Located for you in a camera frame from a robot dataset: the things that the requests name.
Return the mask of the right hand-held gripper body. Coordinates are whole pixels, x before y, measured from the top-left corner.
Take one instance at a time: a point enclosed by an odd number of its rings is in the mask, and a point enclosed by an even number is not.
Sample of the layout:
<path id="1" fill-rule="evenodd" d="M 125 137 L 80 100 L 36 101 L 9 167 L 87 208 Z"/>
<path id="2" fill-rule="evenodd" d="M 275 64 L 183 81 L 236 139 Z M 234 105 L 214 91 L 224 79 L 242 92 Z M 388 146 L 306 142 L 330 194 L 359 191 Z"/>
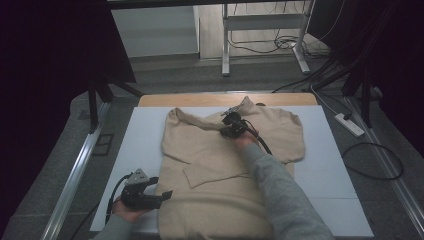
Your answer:
<path id="1" fill-rule="evenodd" d="M 242 119 L 241 115 L 233 108 L 225 111 L 222 116 L 224 127 L 219 130 L 222 136 L 235 139 L 247 130 L 246 120 Z"/>

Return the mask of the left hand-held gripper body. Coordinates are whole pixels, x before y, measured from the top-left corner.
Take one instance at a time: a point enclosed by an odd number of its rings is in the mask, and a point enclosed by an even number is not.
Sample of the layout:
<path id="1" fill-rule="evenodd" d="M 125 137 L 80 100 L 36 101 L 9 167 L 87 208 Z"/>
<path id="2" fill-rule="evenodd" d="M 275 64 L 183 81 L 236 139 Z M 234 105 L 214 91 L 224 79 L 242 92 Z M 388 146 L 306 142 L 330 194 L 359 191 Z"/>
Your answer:
<path id="1" fill-rule="evenodd" d="M 124 184 L 121 193 L 122 202 L 132 210 L 159 209 L 162 204 L 161 196 L 148 195 L 147 189 L 149 177 L 141 168 L 135 170 Z"/>

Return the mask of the beige sweater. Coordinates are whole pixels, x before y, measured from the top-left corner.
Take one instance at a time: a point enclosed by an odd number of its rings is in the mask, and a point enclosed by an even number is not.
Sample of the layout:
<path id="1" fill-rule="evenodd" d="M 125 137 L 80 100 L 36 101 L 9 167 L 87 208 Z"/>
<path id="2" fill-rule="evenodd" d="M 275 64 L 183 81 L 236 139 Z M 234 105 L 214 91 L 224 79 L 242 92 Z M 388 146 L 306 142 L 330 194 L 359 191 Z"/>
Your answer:
<path id="1" fill-rule="evenodd" d="M 156 191 L 172 197 L 158 211 L 162 240 L 270 240 L 256 182 L 233 143 L 219 132 L 225 114 L 166 117 Z"/>

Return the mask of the person's left hand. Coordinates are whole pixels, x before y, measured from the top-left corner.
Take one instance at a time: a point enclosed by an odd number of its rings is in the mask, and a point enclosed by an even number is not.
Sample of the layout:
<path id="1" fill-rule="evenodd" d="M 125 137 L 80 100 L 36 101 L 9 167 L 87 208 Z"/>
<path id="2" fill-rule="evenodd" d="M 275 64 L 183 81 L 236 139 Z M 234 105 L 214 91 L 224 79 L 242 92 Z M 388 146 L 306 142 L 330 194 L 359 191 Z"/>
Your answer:
<path id="1" fill-rule="evenodd" d="M 132 210 L 128 208 L 120 197 L 115 199 L 112 205 L 112 213 L 130 223 L 135 223 L 142 215 L 148 212 L 149 209 Z"/>

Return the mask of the person's right hand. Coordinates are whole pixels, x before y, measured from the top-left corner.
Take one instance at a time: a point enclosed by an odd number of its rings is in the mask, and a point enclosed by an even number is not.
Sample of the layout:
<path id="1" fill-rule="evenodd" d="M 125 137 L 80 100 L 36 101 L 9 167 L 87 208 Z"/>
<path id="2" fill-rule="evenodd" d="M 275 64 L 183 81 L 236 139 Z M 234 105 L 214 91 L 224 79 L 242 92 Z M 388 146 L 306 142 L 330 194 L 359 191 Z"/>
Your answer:
<path id="1" fill-rule="evenodd" d="M 258 144 L 257 138 L 250 132 L 244 132 L 238 138 L 233 139 L 232 142 L 239 150 L 243 150 L 250 144 Z"/>

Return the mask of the light grey table mat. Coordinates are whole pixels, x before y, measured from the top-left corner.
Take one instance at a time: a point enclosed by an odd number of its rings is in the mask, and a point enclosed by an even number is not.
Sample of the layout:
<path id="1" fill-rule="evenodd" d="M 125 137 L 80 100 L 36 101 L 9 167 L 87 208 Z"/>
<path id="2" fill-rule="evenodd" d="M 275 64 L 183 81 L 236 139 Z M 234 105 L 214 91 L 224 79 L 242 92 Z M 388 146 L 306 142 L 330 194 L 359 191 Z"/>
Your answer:
<path id="1" fill-rule="evenodd" d="M 287 106 L 303 125 L 305 157 L 294 164 L 294 179 L 308 196 L 333 235 L 338 239 L 370 239 L 374 236 L 348 175 L 323 112 L 316 106 Z M 133 110 L 114 167 L 90 229 L 105 225 L 108 199 L 118 180 L 140 168 L 147 176 L 160 172 L 161 140 L 168 107 L 136 107 Z"/>

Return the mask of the black tripod stand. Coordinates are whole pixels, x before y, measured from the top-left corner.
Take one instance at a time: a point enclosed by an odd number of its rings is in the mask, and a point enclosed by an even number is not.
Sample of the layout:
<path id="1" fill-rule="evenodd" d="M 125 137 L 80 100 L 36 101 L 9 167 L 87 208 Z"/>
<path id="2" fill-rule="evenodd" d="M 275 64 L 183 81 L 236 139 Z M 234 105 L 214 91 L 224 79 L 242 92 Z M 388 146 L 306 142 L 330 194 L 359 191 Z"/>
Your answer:
<path id="1" fill-rule="evenodd" d="M 111 103 L 114 94 L 110 88 L 110 84 L 141 98 L 144 93 L 129 84 L 117 80 L 108 75 L 104 75 L 95 80 L 88 82 L 89 112 L 90 112 L 90 133 L 93 134 L 100 124 L 99 114 L 97 110 L 97 97 L 100 97 L 103 103 Z"/>
<path id="2" fill-rule="evenodd" d="M 372 127 L 370 120 L 371 88 L 372 83 L 369 73 L 366 67 L 362 65 L 355 66 L 350 70 L 349 76 L 342 87 L 343 95 L 349 97 L 361 90 L 360 116 L 368 128 Z"/>

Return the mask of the white power strip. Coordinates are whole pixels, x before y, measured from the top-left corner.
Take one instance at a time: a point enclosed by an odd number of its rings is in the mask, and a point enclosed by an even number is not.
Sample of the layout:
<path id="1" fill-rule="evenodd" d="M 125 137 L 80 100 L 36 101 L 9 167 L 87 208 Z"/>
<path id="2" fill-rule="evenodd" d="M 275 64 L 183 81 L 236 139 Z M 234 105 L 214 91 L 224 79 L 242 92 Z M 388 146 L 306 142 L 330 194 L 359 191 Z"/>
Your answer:
<path id="1" fill-rule="evenodd" d="M 360 137 L 364 134 L 364 131 L 346 115 L 339 113 L 335 115 L 334 118 L 355 137 Z"/>

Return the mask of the dark curtain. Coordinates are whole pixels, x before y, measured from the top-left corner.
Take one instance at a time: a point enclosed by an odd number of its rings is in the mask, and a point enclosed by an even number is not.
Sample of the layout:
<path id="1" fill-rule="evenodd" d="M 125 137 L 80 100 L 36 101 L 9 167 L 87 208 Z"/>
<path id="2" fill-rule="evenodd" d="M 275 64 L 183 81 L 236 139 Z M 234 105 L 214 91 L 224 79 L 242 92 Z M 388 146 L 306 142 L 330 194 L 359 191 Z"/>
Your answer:
<path id="1" fill-rule="evenodd" d="M 380 107 L 424 156 L 424 0 L 316 0 L 308 33 L 352 65 L 342 88 L 380 90 Z"/>
<path id="2" fill-rule="evenodd" d="M 0 237 L 71 101 L 106 75 L 134 79 L 107 0 L 0 0 Z"/>

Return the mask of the black square floor frame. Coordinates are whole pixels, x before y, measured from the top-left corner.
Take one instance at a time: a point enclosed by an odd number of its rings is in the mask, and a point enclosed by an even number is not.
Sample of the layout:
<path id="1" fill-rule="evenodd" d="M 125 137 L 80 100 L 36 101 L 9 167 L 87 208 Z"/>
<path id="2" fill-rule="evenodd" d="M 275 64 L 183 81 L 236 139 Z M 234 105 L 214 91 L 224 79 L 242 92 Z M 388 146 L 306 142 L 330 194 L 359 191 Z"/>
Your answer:
<path id="1" fill-rule="evenodd" d="M 113 143 L 113 134 L 100 134 L 93 149 L 94 156 L 107 156 Z"/>

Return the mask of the aluminium floor rail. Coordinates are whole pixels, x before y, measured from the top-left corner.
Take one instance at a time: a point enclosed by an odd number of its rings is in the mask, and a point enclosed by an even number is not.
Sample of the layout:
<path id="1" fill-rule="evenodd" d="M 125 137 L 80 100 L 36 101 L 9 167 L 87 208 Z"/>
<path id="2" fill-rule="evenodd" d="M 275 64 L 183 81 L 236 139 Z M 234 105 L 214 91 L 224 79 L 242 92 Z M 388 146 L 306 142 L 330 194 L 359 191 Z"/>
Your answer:
<path id="1" fill-rule="evenodd" d="M 352 97 L 344 97 L 343 100 L 351 108 L 353 118 L 358 126 L 364 130 L 366 138 L 374 144 L 373 152 L 382 168 L 382 171 L 387 177 L 395 177 L 398 174 L 398 171 L 396 170 L 393 158 L 385 150 L 379 147 L 380 140 L 375 131 L 362 119 L 360 107 L 356 103 L 356 100 Z M 402 177 L 390 180 L 390 184 L 392 185 L 396 196 L 409 216 L 421 240 L 424 240 L 424 209 L 421 207 L 417 198 L 414 196 Z"/>
<path id="2" fill-rule="evenodd" d="M 100 108 L 97 111 L 98 123 L 85 138 L 40 240 L 57 240 L 76 195 L 84 171 L 88 165 L 94 146 L 104 126 L 110 106 L 110 103 L 102 103 L 100 105 Z"/>

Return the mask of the white metal stand frame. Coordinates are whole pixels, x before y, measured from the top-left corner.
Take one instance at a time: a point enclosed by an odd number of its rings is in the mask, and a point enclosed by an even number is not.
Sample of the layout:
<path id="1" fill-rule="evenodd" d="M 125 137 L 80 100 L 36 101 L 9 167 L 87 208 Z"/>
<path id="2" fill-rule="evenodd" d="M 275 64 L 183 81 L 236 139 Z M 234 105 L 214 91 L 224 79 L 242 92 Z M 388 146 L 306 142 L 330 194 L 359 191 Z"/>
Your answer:
<path id="1" fill-rule="evenodd" d="M 230 44 L 229 35 L 231 31 L 271 30 L 271 29 L 298 29 L 299 33 L 295 43 L 290 47 L 296 57 L 300 70 L 303 74 L 310 73 L 302 53 L 302 43 L 306 34 L 309 19 L 315 5 L 315 0 L 310 0 L 309 5 L 303 13 L 292 14 L 268 14 L 268 15 L 239 15 L 229 16 L 228 5 L 222 5 L 223 19 L 223 55 L 222 75 L 230 75 Z"/>

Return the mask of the white wall panel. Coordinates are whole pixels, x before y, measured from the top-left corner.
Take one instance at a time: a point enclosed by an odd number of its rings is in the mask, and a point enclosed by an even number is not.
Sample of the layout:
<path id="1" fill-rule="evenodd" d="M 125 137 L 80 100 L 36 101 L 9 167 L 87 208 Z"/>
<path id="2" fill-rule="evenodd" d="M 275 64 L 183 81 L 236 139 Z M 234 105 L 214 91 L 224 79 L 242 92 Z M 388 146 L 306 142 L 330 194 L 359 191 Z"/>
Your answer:
<path id="1" fill-rule="evenodd" d="M 199 52 L 194 6 L 113 10 L 112 16 L 130 58 Z"/>

